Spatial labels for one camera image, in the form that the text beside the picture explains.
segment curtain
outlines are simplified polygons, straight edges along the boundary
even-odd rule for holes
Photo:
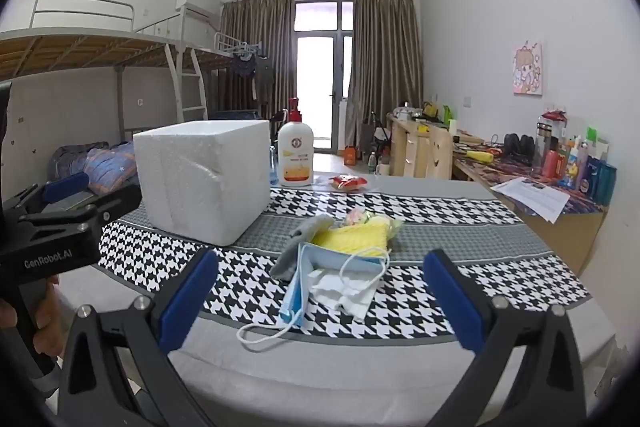
[[[363,122],[408,102],[422,104],[422,59],[414,0],[353,0],[353,62],[345,143],[356,146]]]
[[[273,61],[274,86],[266,118],[289,107],[295,96],[294,0],[239,0],[226,3],[222,11],[222,32],[256,44]],[[231,71],[218,77],[220,110],[260,109],[252,97],[252,81]]]

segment blue gripper pad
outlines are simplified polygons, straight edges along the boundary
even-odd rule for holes
[[[453,263],[450,263],[450,266],[457,270]],[[458,342],[477,355],[484,346],[481,315],[452,276],[449,268],[438,258],[438,251],[431,251],[424,256],[422,270],[423,279],[438,300]]]
[[[164,354],[182,347],[204,299],[218,279],[218,257],[212,250],[204,251],[171,297],[158,320],[158,346]]]
[[[78,172],[68,178],[51,182],[42,190],[42,201],[44,203],[57,203],[69,196],[85,190],[89,186],[89,176],[86,172]]]

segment glass door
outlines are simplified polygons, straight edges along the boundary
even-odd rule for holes
[[[296,4],[298,98],[318,152],[338,149],[340,101],[351,73],[352,12],[352,2]]]

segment finger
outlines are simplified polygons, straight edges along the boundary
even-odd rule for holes
[[[33,335],[33,347],[38,353],[57,357],[62,353],[62,331],[58,321],[53,321],[46,328]]]
[[[53,284],[47,282],[47,292],[36,310],[35,319],[38,329],[46,327],[53,319],[60,314],[58,307],[58,296],[53,289]]]
[[[0,299],[0,328],[13,328],[18,323],[18,315],[13,307]]]

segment mask ear loop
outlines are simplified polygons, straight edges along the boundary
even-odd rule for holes
[[[293,325],[296,323],[296,320],[298,320],[300,318],[300,315],[302,315],[303,309],[300,308],[295,315],[293,315],[293,318],[291,319],[291,321],[289,322],[289,324],[287,324],[286,326],[282,327],[282,326],[276,326],[273,324],[258,324],[258,323],[251,323],[251,324],[245,324],[244,326],[242,326],[238,331],[236,331],[236,339],[238,339],[242,344],[245,345],[250,345],[250,344],[260,344],[262,342],[265,341],[270,341],[271,339],[277,339],[280,338],[281,336],[283,336],[285,333],[287,333],[287,331],[289,331]],[[264,337],[262,339],[258,339],[256,341],[248,341],[247,339],[242,337],[242,334],[249,330],[250,328],[265,328],[267,330],[280,330],[278,331],[278,333],[275,333],[274,335],[271,335],[270,337]]]
[[[373,277],[373,279],[370,280],[369,283],[364,288],[354,288],[353,286],[351,286],[344,279],[344,269],[347,268],[347,265],[351,262],[351,259],[353,259],[354,257],[357,257],[357,256],[359,256],[359,255],[361,255],[363,253],[370,252],[370,251],[379,251],[379,252],[382,252],[384,254],[384,259],[380,260],[380,266],[382,266],[382,271],[378,275]],[[382,279],[382,277],[384,276],[384,274],[388,270],[389,265],[391,264],[391,258],[389,257],[389,251],[390,250],[384,250],[383,248],[379,248],[379,247],[370,247],[370,248],[365,248],[364,250],[357,251],[356,253],[350,254],[349,258],[342,264],[342,267],[340,268],[340,272],[338,273],[338,277],[340,277],[340,282],[342,284],[344,284],[350,290],[354,290],[356,292],[362,292],[364,290],[367,290],[367,289],[371,288],[372,285],[377,284],[378,281],[380,279]]]

